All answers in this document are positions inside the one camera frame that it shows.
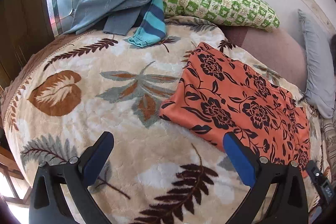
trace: wooden wall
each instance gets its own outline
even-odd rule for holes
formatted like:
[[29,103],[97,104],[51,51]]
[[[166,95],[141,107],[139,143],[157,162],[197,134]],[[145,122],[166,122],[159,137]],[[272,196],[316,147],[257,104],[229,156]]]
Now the wooden wall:
[[53,40],[46,0],[0,0],[0,86]]

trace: pink cushion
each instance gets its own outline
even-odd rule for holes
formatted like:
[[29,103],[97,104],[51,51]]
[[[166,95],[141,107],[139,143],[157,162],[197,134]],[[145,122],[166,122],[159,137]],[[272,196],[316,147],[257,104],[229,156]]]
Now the pink cushion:
[[223,29],[227,39],[252,54],[265,66],[305,92],[307,62],[305,50],[281,27],[274,32],[250,27]]

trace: leaf pattern blanket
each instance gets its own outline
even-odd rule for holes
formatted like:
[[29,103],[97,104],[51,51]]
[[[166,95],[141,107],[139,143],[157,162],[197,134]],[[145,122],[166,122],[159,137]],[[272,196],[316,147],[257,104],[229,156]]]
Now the leaf pattern blanket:
[[[214,24],[193,17],[167,22],[167,37],[137,48],[126,37],[92,31],[74,38],[24,78],[4,113],[4,129],[24,177],[33,184],[38,162],[66,162],[79,156],[104,131],[114,149],[97,181],[93,198],[113,224],[224,223],[243,200],[243,185],[228,157],[189,130],[158,117],[162,102],[175,92],[183,68],[199,43],[267,75],[305,109],[310,157],[325,170],[325,143],[317,116],[298,88],[229,43]],[[305,179],[309,205],[316,192]],[[79,215],[67,187],[69,208]],[[270,195],[263,210],[267,209]]]

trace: pillow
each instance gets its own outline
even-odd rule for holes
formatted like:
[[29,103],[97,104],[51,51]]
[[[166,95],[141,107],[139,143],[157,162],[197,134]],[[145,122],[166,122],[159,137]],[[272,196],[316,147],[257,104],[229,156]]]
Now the pillow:
[[269,68],[262,74],[265,78],[276,83],[281,75],[300,90],[306,90],[305,50],[284,29],[278,28],[272,33],[244,26],[220,26],[220,29],[231,43],[248,51]]
[[317,107],[324,118],[331,119],[335,103],[335,78],[329,42],[311,16],[300,9],[298,13],[306,45],[308,80],[305,97],[307,103]]
[[275,11],[263,0],[163,0],[166,17],[204,18],[217,25],[251,26],[272,31],[279,27]]

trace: green checkered pillow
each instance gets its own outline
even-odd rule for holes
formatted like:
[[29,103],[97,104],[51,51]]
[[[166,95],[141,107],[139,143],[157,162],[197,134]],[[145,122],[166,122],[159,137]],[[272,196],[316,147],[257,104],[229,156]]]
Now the green checkered pillow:
[[263,0],[163,0],[165,17],[184,15],[217,25],[250,26],[271,32],[279,27],[275,11]]

